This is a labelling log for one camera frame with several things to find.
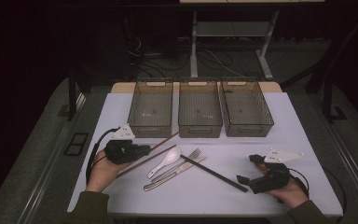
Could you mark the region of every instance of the sleeve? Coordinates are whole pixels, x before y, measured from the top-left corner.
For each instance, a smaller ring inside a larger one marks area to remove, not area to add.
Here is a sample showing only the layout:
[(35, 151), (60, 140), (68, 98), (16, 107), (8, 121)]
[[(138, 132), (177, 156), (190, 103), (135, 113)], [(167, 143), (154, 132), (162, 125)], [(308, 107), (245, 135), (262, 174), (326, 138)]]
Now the sleeve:
[(333, 224), (333, 218), (325, 217), (319, 208), (308, 200), (287, 213), (296, 224)]
[(61, 224), (111, 224), (107, 215), (109, 196), (102, 193), (83, 191), (79, 195), (74, 211)]

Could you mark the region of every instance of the butter knife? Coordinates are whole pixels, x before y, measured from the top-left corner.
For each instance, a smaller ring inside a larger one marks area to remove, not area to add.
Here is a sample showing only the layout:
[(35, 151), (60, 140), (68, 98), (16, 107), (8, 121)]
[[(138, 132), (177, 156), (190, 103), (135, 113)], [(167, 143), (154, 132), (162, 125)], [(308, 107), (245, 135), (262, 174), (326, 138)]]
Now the butter knife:
[[(205, 159), (206, 159), (206, 157), (199, 157), (199, 158), (194, 159), (193, 161), (195, 161), (195, 162), (200, 162), (200, 161), (203, 161), (203, 160), (205, 160)], [(149, 190), (151, 190), (151, 189), (154, 189), (154, 188), (160, 186), (161, 184), (167, 182), (168, 180), (170, 180), (170, 179), (173, 178), (174, 176), (179, 175), (180, 173), (182, 173), (183, 171), (187, 170), (188, 168), (190, 168), (190, 167), (192, 167), (192, 166), (193, 166), (193, 164), (191, 164), (190, 162), (186, 162), (186, 163), (184, 163), (183, 165), (181, 165), (176, 172), (173, 172), (172, 174), (167, 175), (166, 177), (160, 179), (160, 180), (157, 181), (157, 182), (151, 183), (151, 184), (149, 184), (149, 185), (145, 185), (145, 186), (144, 186), (144, 190), (145, 190), (145, 191), (149, 191)]]

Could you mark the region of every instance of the plastic storage bin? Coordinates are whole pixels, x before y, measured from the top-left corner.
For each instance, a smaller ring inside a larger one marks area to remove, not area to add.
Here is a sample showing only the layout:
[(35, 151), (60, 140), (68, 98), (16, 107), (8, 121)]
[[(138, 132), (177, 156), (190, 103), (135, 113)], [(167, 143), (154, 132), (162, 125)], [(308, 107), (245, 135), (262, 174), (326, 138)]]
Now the plastic storage bin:
[(267, 136), (274, 121), (258, 81), (253, 77), (222, 77), (220, 85), (226, 135)]
[(128, 123), (136, 138), (167, 138), (172, 135), (171, 78), (138, 79)]
[(180, 79), (179, 133), (183, 138), (218, 138), (223, 126), (217, 79)]

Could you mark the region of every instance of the white table surface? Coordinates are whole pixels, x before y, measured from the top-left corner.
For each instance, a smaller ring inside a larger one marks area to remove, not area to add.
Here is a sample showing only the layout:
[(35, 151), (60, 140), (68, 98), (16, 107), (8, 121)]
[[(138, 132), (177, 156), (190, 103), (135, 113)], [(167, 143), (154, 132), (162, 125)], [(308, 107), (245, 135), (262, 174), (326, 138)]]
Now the white table surface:
[[(271, 148), (304, 153), (304, 158), (289, 161), (286, 166), (298, 170), (308, 179), (310, 198), (326, 216), (342, 216), (337, 196), (312, 150), (287, 94), (264, 95), (275, 121), (267, 137), (229, 138), (226, 137), (223, 127), (219, 138), (182, 139), (175, 136), (150, 155), (155, 155), (172, 145), (177, 145), (184, 155), (199, 148), (202, 151), (201, 156), (208, 157), (201, 164), (237, 181), (236, 175), (251, 179), (261, 176), (254, 164), (249, 161), (249, 155), (266, 156)], [(68, 212), (74, 209), (79, 193), (86, 187), (86, 167), (94, 144), (104, 132), (127, 122), (131, 99), (131, 93), (110, 93), (106, 97)], [(179, 96), (175, 93), (172, 102), (172, 133), (178, 130), (178, 99)], [(108, 134), (104, 138), (100, 149), (105, 147), (111, 135)], [(134, 143), (153, 146), (161, 140), (163, 139), (140, 138), (135, 139)], [(161, 186), (144, 191), (144, 185), (150, 183), (146, 174), (157, 166), (164, 156), (165, 153), (116, 179), (104, 191), (110, 195), (108, 213), (135, 217), (271, 217), (281, 216), (288, 209), (284, 204), (277, 203), (272, 196), (263, 193), (253, 194), (251, 189), (244, 193), (198, 167), (191, 167)], [(172, 166), (161, 169), (156, 175)]]

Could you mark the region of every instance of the spoon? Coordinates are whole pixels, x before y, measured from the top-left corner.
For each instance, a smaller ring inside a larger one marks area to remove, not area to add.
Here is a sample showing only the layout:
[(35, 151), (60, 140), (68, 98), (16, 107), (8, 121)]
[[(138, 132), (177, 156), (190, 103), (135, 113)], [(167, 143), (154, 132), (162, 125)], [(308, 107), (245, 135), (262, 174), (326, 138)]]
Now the spoon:
[(147, 174), (147, 177), (151, 178), (162, 167), (179, 160), (181, 154), (181, 151), (177, 147), (174, 147), (173, 149), (169, 150), (167, 155), (165, 155), (164, 160), (162, 160), (162, 162), (158, 166), (156, 166), (156, 168), (150, 171), (149, 174)]

